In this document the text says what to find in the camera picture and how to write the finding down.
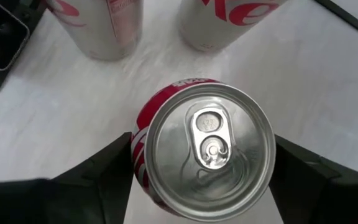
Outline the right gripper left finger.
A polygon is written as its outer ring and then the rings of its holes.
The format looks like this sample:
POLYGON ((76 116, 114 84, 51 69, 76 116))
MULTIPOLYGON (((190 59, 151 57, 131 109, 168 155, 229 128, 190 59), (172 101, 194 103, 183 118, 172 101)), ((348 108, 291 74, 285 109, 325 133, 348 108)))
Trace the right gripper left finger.
POLYGON ((55 178, 0 182, 0 224, 123 224, 133 175, 124 133, 55 178))

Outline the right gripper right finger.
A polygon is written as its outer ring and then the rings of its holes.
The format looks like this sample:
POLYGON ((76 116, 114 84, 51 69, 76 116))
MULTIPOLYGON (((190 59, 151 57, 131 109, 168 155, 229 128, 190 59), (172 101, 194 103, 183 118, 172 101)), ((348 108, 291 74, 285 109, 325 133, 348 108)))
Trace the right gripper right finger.
POLYGON ((358 224, 358 171, 275 140, 269 187, 284 224, 358 224))

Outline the red cola can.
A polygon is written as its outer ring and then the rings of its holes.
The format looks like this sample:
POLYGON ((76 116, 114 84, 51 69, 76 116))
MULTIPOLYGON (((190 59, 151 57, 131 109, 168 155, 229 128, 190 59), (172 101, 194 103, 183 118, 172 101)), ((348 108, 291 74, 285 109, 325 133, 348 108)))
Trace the red cola can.
POLYGON ((275 135, 243 91, 188 78, 154 94, 131 137, 134 175, 160 208, 198 222, 221 222, 263 196, 275 166, 275 135))

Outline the white table mat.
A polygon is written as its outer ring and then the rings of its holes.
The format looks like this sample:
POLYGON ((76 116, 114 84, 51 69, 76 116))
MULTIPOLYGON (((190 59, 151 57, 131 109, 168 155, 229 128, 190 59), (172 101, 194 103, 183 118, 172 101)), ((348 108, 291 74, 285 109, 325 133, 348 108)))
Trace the white table mat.
POLYGON ((145 0, 141 41, 116 62, 80 52, 44 12, 0 89, 0 181, 56 177, 134 129, 181 79, 251 96, 281 137, 358 171, 358 31, 315 0, 287 0, 225 49, 181 39, 181 0, 145 0))

